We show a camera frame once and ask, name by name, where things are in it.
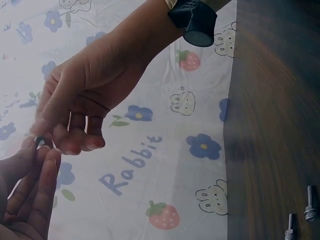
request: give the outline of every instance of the metal bolt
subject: metal bolt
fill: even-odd
[[[316,218],[316,209],[314,206],[314,193],[313,187],[307,187],[308,206],[305,207],[304,216],[307,222],[312,222]]]
[[[294,240],[294,215],[292,213],[289,214],[289,221],[288,221],[288,230],[284,232],[284,240]]]

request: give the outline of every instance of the wooden table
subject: wooden table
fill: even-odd
[[[238,0],[224,125],[228,240],[282,240],[289,213],[301,240],[307,186],[320,205],[320,3]]]

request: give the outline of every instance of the small metal part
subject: small metal part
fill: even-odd
[[[292,213],[289,214],[288,229],[284,232],[284,240],[294,240],[295,239],[294,217],[295,216]]]
[[[307,187],[308,206],[305,207],[304,216],[307,222],[315,220],[317,213],[314,206],[314,191],[312,186]]]
[[[35,138],[35,147],[38,148],[39,146],[45,145],[45,138],[43,136],[37,136]]]

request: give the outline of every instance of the red strawberry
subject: red strawberry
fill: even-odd
[[[194,71],[200,66],[200,59],[192,51],[184,50],[177,51],[176,61],[179,63],[179,67],[185,71]]]
[[[150,207],[146,211],[149,222],[158,229],[169,230],[179,225],[180,217],[174,206],[164,202],[154,204],[149,202]]]

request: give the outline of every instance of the wrist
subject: wrist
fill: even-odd
[[[183,35],[168,17],[165,0],[148,0],[114,30],[125,53],[141,56],[148,63],[164,48]]]

